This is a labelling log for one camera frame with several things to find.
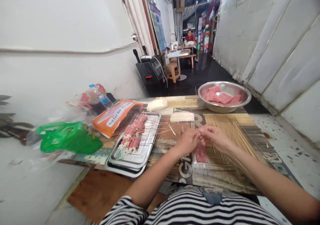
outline table surface with printed text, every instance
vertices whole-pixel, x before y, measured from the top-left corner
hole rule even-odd
[[[154,99],[133,100],[144,103],[143,111],[146,111],[147,103]],[[175,134],[171,130],[157,134],[146,169],[151,167],[176,144],[183,131],[188,128],[199,128],[205,124],[214,125],[216,116],[227,116],[238,122],[252,148],[264,164],[276,169],[301,186],[243,107],[239,107],[231,113],[218,114],[207,109],[198,95],[167,97],[167,101],[168,107],[160,111],[162,121],[160,129],[168,127],[167,122],[175,131]],[[171,115],[181,111],[194,113],[194,122],[169,123]],[[59,162],[105,170],[106,159],[118,138],[119,136],[113,136],[108,139],[101,135],[100,139],[103,142],[103,146],[97,152],[91,155],[75,154],[72,158]],[[195,153],[192,152],[179,160],[171,169],[166,180],[218,190],[226,189],[234,192],[261,195],[259,190],[225,154],[214,149],[209,142],[207,142],[205,150],[207,163],[198,163]]]

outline stainless steel bowl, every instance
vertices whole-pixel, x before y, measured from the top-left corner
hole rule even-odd
[[[242,103],[240,103],[238,105],[227,106],[227,105],[218,105],[218,104],[215,104],[215,103],[212,103],[212,102],[205,100],[201,94],[203,92],[208,92],[209,88],[214,87],[214,86],[220,86],[221,92],[224,92],[232,97],[234,95],[240,94],[241,95],[240,101],[242,101]],[[217,113],[233,112],[238,107],[242,107],[244,105],[247,105],[251,100],[251,93],[249,92],[248,89],[246,89],[245,87],[243,87],[241,85],[238,85],[238,84],[235,84],[232,82],[224,82],[224,81],[207,82],[207,83],[203,84],[198,89],[198,95],[204,101],[204,103],[206,104],[208,109],[210,109],[211,111],[217,112]]]

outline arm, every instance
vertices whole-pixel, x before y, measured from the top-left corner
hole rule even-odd
[[[236,146],[219,128],[205,126],[201,134],[235,161],[253,184],[283,213],[292,224],[318,221],[320,202],[297,184],[265,166]]]
[[[144,172],[125,192],[124,196],[130,196],[133,204],[147,209],[172,167],[180,158],[192,152],[197,145],[199,136],[200,133],[196,129],[185,131],[177,144]]]

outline white wall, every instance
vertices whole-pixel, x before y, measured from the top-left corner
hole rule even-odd
[[[320,0],[222,0],[213,49],[236,80],[318,148],[319,15]]]
[[[174,31],[174,18],[173,18],[173,6],[168,4],[165,0],[154,0],[156,7],[161,12],[161,19],[163,24],[164,36],[168,44],[171,43],[170,35],[175,34]]]
[[[222,0],[213,58],[241,77],[278,0]]]
[[[0,110],[16,113],[16,122],[43,123],[90,83],[101,83],[116,98],[146,96],[121,0],[0,0],[0,17],[6,17],[0,23],[2,48],[84,51],[0,52],[0,94],[12,96]],[[55,164],[33,172],[28,160],[34,156],[15,139],[0,139],[0,224],[44,224],[82,171]]]

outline wrist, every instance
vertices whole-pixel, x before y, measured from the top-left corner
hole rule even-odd
[[[241,149],[235,145],[233,142],[230,143],[230,145],[227,147],[227,155],[231,158],[236,157],[239,152],[241,151]]]
[[[184,157],[181,151],[175,146],[169,149],[168,153],[174,160],[179,160],[180,158]]]

